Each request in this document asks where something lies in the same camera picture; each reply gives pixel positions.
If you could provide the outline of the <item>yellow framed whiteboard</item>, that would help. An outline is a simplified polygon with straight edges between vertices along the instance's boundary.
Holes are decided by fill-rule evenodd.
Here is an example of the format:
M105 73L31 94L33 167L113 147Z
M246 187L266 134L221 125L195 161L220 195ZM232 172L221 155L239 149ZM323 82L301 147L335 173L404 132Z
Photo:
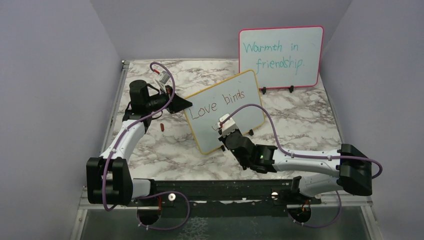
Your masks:
M184 114L203 155L222 145L217 125L221 117L247 104L263 105L257 76L251 69L196 92L186 100L192 106Z

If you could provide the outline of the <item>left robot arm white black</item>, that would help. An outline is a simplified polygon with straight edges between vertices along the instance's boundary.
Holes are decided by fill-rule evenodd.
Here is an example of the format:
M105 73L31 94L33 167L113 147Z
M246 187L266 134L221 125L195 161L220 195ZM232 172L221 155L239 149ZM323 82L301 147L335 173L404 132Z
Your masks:
M129 84L130 102L118 135L99 157L91 157L86 163L89 203L126 206L138 198L149 206L157 200L151 180L131 177L128 161L155 114L163 110L178 113L193 104L178 96L170 85L161 85L157 94L150 95L149 89L152 88L141 79Z

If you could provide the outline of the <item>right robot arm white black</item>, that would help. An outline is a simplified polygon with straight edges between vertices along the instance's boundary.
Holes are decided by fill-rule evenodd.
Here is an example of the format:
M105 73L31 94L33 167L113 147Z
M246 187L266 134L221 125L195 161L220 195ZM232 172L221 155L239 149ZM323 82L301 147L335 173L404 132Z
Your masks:
M330 151L281 151L274 145L254 144L238 130L220 136L219 141L246 169L260 174L285 171L312 173L293 179L289 199L300 204L318 194L343 190L356 196L371 196L372 164L351 144Z

